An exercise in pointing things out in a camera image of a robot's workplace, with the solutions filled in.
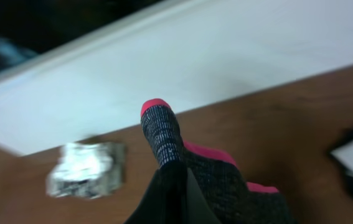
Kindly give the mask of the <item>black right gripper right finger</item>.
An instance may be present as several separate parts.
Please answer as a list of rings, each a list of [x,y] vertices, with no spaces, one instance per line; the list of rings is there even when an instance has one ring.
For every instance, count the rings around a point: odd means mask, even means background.
[[[208,206],[190,168],[187,169],[186,204],[188,224],[221,224]]]

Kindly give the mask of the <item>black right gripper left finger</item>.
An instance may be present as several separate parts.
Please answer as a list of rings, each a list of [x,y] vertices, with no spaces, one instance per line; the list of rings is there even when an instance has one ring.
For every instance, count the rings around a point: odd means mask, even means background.
[[[125,224],[186,222],[186,166],[167,163],[153,175],[138,207]]]

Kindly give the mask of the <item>black pants with red waistband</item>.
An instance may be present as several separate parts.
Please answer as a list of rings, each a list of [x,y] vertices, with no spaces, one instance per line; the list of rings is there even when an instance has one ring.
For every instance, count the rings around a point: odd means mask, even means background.
[[[158,169],[167,163],[182,163],[187,182],[190,168],[221,223],[296,223],[276,188],[247,182],[226,152],[185,142],[176,115],[164,100],[143,104],[141,127]]]

